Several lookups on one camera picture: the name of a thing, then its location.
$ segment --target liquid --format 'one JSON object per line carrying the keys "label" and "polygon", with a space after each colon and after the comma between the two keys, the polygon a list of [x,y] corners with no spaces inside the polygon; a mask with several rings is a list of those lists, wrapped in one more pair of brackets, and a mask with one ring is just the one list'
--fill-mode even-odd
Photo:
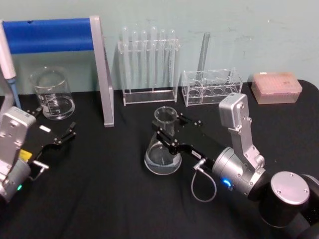
{"label": "liquid", "polygon": [[67,95],[40,95],[43,115],[50,120],[62,120],[73,114],[75,105],[73,99]]}
{"label": "liquid", "polygon": [[168,175],[181,164],[181,154],[172,155],[162,143],[157,142],[146,152],[145,165],[155,174]]}

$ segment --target black tablecloth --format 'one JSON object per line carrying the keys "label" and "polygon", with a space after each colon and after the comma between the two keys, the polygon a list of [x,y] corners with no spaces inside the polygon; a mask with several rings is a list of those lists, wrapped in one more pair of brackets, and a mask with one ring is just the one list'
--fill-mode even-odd
{"label": "black tablecloth", "polygon": [[[252,135],[270,174],[289,170],[319,178],[319,91],[301,81],[295,104],[258,105],[247,84]],[[257,205],[217,182],[214,201],[203,204],[191,195],[195,160],[183,155],[181,168],[156,176],[144,166],[153,134],[151,121],[160,106],[201,119],[207,134],[231,146],[220,123],[218,105],[186,108],[178,103],[123,106],[115,92],[115,127],[104,128],[99,93],[74,93],[75,112],[63,121],[38,118],[62,133],[77,122],[76,139],[60,151],[45,152],[50,165],[34,183],[25,183],[0,212],[1,239],[261,239],[273,238]],[[21,96],[23,109],[37,106],[35,96]],[[196,192],[209,197],[204,179]]]}

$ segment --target pipette tip box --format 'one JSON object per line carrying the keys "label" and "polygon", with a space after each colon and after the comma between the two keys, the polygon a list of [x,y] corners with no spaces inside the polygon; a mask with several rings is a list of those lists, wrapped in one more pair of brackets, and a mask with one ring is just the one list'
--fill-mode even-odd
{"label": "pipette tip box", "polygon": [[302,91],[291,72],[260,72],[254,74],[251,87],[258,104],[295,103]]}

